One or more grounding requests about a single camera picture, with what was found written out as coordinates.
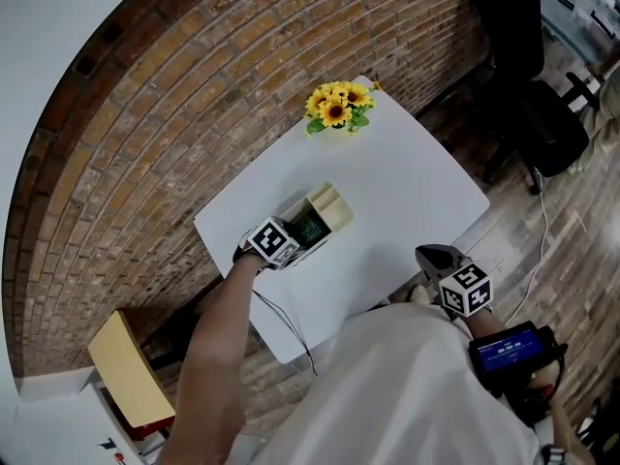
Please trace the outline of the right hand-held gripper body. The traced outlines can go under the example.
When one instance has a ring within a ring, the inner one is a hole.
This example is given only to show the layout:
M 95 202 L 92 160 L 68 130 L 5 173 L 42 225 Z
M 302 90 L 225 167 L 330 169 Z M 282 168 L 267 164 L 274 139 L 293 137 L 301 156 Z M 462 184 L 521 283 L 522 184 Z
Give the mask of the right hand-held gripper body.
M 442 306 L 464 318 L 489 306 L 493 300 L 490 276 L 474 263 L 464 265 L 441 279 L 439 292 Z

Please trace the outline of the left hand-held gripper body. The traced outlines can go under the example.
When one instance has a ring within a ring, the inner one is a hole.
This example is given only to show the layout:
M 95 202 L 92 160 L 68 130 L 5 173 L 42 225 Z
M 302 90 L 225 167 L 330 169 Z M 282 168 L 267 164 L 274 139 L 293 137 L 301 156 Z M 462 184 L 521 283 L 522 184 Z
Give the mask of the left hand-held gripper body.
M 289 266 L 302 253 L 302 246 L 287 232 L 285 224 L 278 217 L 265 218 L 241 237 L 232 262 L 244 255 L 254 254 L 261 257 L 268 268 L 284 269 Z

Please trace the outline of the dark green packet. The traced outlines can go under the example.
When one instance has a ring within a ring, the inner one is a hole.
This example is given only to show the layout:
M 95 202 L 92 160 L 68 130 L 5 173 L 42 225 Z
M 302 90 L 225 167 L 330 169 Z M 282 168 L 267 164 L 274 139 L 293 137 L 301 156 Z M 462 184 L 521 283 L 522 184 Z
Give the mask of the dark green packet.
M 289 223 L 289 234 L 306 249 L 312 248 L 330 233 L 328 225 L 312 207 L 298 214 Z

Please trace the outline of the cream plastic organizer box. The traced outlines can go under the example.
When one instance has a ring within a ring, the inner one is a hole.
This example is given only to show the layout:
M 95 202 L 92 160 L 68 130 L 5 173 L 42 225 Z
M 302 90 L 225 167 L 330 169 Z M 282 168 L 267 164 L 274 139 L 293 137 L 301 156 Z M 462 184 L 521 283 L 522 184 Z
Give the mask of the cream plastic organizer box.
M 331 233 L 310 249 L 302 247 L 302 253 L 289 266 L 296 266 L 304 261 L 324 246 L 343 228 L 348 226 L 354 219 L 354 212 L 330 182 L 324 182 L 303 195 L 299 194 L 277 215 L 277 217 L 286 222 L 285 229 L 289 232 L 289 223 L 298 214 L 306 211 L 310 207 L 314 208 L 319 213 L 330 228 Z

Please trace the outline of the person's left forearm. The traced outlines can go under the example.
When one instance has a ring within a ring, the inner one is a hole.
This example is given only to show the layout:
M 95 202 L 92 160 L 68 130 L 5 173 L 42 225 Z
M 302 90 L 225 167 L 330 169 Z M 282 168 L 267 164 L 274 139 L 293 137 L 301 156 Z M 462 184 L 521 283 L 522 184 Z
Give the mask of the person's left forearm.
M 240 379 L 253 285 L 266 261 L 246 253 L 208 302 L 183 360 L 170 437 L 156 465 L 223 465 L 245 422 Z

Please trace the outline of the person's right forearm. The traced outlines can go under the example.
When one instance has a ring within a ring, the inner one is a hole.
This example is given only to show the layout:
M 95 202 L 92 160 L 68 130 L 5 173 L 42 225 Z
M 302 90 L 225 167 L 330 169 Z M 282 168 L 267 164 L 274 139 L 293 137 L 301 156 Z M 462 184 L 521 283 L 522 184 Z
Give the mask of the person's right forearm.
M 464 322 L 474 339 L 495 334 L 505 329 L 505 325 L 486 309 L 481 309 L 476 314 L 466 318 Z M 550 385 L 555 381 L 557 374 L 558 368 L 554 364 L 550 364 L 534 376 L 532 385 L 536 388 Z M 549 408 L 553 422 L 553 444 L 557 448 L 572 454 L 578 465 L 596 465 L 590 451 L 578 440 L 558 394 L 550 399 Z

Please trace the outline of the red box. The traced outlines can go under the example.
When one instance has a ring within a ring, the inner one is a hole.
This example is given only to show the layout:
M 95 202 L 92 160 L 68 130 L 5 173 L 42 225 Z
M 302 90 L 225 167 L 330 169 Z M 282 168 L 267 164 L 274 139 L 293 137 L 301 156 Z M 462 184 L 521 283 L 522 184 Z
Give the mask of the red box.
M 133 441 L 143 441 L 146 437 L 171 427 L 173 422 L 174 417 L 170 417 L 141 425 L 139 427 L 132 427 L 130 424 L 127 424 L 126 431 Z

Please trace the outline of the black wrist-mounted screen device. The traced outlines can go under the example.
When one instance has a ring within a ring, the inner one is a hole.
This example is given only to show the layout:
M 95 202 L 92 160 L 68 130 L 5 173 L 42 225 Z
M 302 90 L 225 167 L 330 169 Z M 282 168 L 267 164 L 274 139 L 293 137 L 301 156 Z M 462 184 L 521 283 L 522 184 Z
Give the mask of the black wrist-mounted screen device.
M 556 341 L 553 330 L 531 322 L 470 342 L 469 355 L 479 381 L 495 398 L 505 398 L 526 425 L 545 419 L 550 401 L 563 377 L 566 343 Z M 550 383 L 533 385 L 538 372 L 557 366 Z

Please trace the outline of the white folding table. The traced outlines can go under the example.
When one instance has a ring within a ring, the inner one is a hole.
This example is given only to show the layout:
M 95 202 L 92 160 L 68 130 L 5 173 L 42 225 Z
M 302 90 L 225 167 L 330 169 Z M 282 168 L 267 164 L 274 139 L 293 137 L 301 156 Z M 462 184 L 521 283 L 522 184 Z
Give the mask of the white folding table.
M 239 239 L 299 194 L 330 182 L 353 221 L 302 263 L 255 283 L 250 320 L 278 361 L 302 356 L 414 277 L 416 248 L 452 244 L 486 211 L 487 197 L 447 150 L 387 93 L 370 124 L 350 136 L 308 138 L 299 121 L 197 215 L 195 225 L 227 273 Z

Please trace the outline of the person's white shirt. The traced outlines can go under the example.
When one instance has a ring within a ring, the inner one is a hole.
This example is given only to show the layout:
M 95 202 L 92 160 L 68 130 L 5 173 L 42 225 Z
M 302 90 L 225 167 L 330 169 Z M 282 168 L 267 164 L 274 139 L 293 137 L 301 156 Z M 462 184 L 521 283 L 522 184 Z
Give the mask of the person's white shirt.
M 438 308 L 354 318 L 254 465 L 542 465 L 534 432 L 479 382 Z

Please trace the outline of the yellow sunflowers in white pot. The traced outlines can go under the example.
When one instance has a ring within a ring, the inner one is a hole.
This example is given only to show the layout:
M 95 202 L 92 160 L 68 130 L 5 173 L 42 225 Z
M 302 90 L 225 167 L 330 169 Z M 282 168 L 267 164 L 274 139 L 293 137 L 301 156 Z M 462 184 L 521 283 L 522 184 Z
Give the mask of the yellow sunflowers in white pot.
M 350 81 L 319 85 L 305 103 L 306 136 L 312 138 L 327 129 L 345 129 L 355 135 L 370 124 L 367 112 L 377 106 L 373 94 L 382 90 L 378 81 L 371 86 Z

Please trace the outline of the black office chair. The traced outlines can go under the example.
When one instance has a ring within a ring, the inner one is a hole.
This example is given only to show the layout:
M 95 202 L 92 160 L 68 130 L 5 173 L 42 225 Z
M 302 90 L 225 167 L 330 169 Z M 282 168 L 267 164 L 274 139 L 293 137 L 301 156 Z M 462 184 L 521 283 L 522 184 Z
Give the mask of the black office chair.
M 570 109 L 582 97 L 600 104 L 577 75 L 572 89 L 559 95 L 540 79 L 544 66 L 541 0 L 473 0 L 490 44 L 493 74 L 484 97 L 499 146 L 482 174 L 486 183 L 512 154 L 518 154 L 541 193 L 543 178 L 565 171 L 589 144 L 585 128 Z

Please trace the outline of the yellow wooden side table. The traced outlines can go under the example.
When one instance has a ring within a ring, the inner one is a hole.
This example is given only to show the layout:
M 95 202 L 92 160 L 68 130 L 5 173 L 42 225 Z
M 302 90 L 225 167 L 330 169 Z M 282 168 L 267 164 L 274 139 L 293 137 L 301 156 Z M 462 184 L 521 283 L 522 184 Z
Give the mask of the yellow wooden side table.
M 87 350 L 114 403 L 132 427 L 175 416 L 169 397 L 121 311 L 111 314 Z

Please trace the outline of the grey desk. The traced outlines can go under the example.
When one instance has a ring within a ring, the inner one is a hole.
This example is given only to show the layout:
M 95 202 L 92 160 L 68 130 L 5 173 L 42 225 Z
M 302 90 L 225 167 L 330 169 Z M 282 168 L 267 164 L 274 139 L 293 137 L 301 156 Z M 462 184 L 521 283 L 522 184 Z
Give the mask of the grey desk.
M 586 65 L 606 61 L 620 41 L 611 40 L 575 0 L 541 0 L 542 26 Z

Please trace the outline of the white cabinet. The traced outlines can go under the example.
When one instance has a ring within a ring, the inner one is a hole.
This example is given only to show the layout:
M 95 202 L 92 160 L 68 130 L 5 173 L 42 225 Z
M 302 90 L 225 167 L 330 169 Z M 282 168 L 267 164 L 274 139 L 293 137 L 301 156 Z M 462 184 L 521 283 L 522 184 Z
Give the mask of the white cabinet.
M 0 396 L 2 465 L 153 465 L 163 443 L 131 438 L 92 367 L 18 379 Z

